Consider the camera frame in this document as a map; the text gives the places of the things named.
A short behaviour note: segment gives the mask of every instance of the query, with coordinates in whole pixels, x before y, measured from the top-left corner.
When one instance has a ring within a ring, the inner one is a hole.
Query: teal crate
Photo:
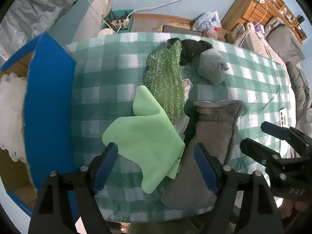
[[[130,14],[132,11],[133,10],[119,10],[119,11],[113,11],[113,14],[116,17],[120,17],[120,16],[124,16],[125,12],[127,12],[127,14]],[[108,14],[105,18],[105,21],[107,22],[111,17],[112,17],[112,13]],[[132,28],[132,24],[133,24],[133,14],[131,14],[129,18],[130,18],[130,22],[128,25],[128,29],[127,30],[119,30],[118,33],[131,32],[131,28]],[[105,29],[105,28],[108,28],[108,26],[107,26],[107,24],[105,24],[103,22],[102,29]]]

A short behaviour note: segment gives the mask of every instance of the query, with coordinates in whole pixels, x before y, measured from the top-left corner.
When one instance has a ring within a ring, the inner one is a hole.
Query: purple object
[[[253,25],[254,25],[254,27],[255,27],[255,31],[256,31],[256,32],[262,32],[261,26],[260,26],[260,24],[259,24],[258,21],[254,21],[254,22],[253,22]]]

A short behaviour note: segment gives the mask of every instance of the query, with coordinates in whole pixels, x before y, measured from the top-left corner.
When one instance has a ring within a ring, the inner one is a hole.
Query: green checkered tablecloth
[[[250,137],[276,151],[279,140],[261,132],[263,121],[279,124],[278,111],[291,109],[291,95],[285,72],[279,64],[248,50],[212,39],[169,33],[124,33],[92,38],[67,46],[77,62],[72,92],[72,149],[77,167],[89,164],[102,153],[102,134],[118,117],[132,116],[135,89],[143,82],[146,59],[155,51],[167,47],[167,39],[205,40],[221,52],[229,70],[220,85],[212,85],[197,75],[194,64],[180,67],[183,78],[194,87],[185,105],[190,117],[185,142],[194,133],[196,120],[193,102],[239,99],[244,109],[238,120],[230,165],[237,171],[252,173],[264,168],[241,154],[239,143]],[[289,125],[294,118],[288,113]],[[169,178],[164,178],[157,189],[146,194],[141,188],[140,167],[119,156],[104,187],[96,195],[103,217],[120,222],[166,221],[204,213],[211,208],[173,210],[165,207],[160,197]]]

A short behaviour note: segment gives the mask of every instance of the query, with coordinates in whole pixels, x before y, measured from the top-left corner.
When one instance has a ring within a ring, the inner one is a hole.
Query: shiny green mesh fabric
[[[181,50],[181,42],[176,41],[170,49],[161,49],[147,59],[144,85],[170,119],[184,114],[184,88],[179,71]]]

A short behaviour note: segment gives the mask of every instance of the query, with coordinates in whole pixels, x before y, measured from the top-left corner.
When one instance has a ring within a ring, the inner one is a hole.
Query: black cloth
[[[172,38],[168,40],[168,48],[170,48],[179,38]],[[185,66],[188,62],[201,54],[203,51],[213,48],[213,46],[203,40],[196,41],[196,40],[182,40],[182,51],[181,51],[181,58],[180,58],[180,66]]]

